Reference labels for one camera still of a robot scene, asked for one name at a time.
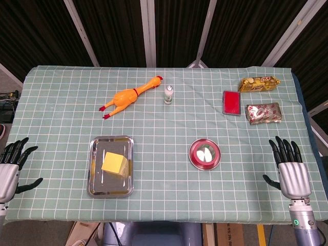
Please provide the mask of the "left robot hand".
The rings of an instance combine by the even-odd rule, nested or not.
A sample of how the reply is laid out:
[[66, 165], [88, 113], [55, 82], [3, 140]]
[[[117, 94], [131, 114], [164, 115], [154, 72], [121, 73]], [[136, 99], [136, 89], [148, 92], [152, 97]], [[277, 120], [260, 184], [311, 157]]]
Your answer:
[[28, 185], [18, 184], [21, 170], [28, 156], [38, 148], [38, 146], [32, 146], [23, 152], [23, 147], [28, 140], [29, 138], [26, 137], [10, 143], [1, 152], [1, 204], [8, 203], [15, 194], [36, 188], [43, 181], [43, 178], [38, 178]]

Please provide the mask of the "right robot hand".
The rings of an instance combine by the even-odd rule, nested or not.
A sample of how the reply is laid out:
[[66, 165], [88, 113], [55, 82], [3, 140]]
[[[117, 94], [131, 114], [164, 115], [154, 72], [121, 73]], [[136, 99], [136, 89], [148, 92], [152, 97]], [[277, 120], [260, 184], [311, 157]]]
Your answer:
[[269, 144], [272, 147], [279, 181], [273, 181], [265, 174], [262, 176], [263, 179], [268, 185], [280, 190], [286, 198], [309, 197], [312, 193], [310, 179], [299, 147], [294, 141], [288, 142], [279, 136], [275, 139], [275, 141], [269, 140]]

